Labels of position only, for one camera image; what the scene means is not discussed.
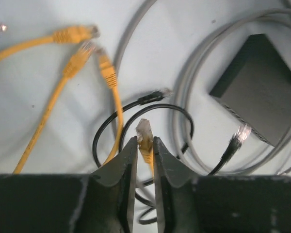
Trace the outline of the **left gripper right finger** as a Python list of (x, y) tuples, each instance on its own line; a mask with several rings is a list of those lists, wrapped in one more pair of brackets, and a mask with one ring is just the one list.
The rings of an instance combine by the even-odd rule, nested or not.
[(159, 232), (291, 233), (291, 177), (202, 176), (153, 146)]

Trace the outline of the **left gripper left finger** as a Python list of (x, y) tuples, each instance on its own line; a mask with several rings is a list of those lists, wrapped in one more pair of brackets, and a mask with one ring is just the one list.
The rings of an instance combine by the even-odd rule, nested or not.
[(89, 174), (0, 174), (0, 233), (130, 233), (137, 139)]

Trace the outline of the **black network switch box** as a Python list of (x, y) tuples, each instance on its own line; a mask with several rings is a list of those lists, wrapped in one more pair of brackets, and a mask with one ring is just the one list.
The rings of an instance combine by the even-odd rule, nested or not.
[(265, 34), (248, 37), (210, 95), (271, 146), (291, 126), (291, 70)]

